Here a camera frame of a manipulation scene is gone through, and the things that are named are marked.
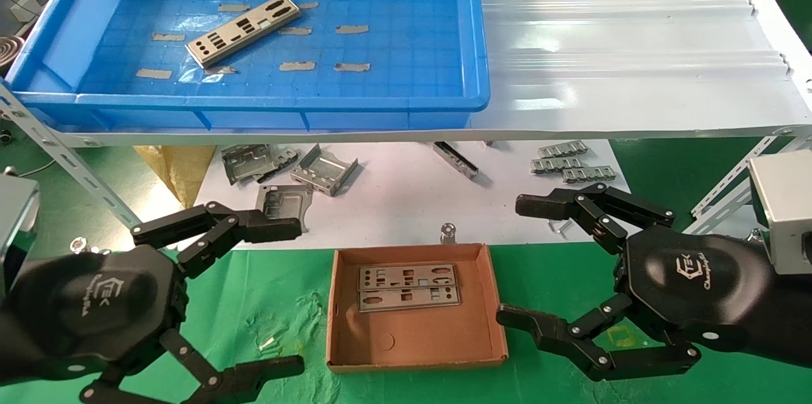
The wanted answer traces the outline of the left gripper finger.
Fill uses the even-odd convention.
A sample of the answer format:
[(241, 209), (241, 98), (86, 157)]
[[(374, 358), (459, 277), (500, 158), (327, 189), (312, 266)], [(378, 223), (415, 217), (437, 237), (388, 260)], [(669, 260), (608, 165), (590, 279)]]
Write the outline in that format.
[(197, 278), (241, 242), (264, 244), (294, 240), (302, 235), (297, 218), (268, 219), (262, 211), (232, 210), (217, 202), (168, 214), (131, 229), (135, 245), (159, 249), (190, 237), (195, 242), (177, 255), (183, 276)]

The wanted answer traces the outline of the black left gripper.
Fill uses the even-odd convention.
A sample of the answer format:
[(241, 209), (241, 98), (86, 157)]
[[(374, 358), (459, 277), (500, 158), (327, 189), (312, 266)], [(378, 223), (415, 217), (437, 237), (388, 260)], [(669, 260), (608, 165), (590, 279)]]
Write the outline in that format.
[(305, 371), (299, 355), (215, 370), (177, 331), (187, 305), (185, 277), (150, 246), (29, 261), (2, 302), (2, 385), (102, 372), (79, 401), (163, 403), (120, 384), (166, 351), (199, 383), (183, 403), (251, 403)]

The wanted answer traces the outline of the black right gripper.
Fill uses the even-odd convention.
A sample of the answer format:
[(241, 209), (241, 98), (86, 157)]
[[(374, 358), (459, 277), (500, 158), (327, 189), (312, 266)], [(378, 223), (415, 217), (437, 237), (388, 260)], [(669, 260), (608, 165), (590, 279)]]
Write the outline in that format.
[[(617, 289), (629, 296), (615, 295), (573, 322), (508, 304), (499, 304), (495, 316), (592, 381), (684, 374), (701, 358), (691, 342), (810, 367), (810, 276), (778, 274), (763, 245), (670, 230), (672, 211), (605, 183), (520, 194), (515, 211), (573, 220), (604, 251), (624, 252)], [(627, 238), (616, 219), (642, 231)], [(624, 318), (663, 345), (609, 351), (595, 344)]]

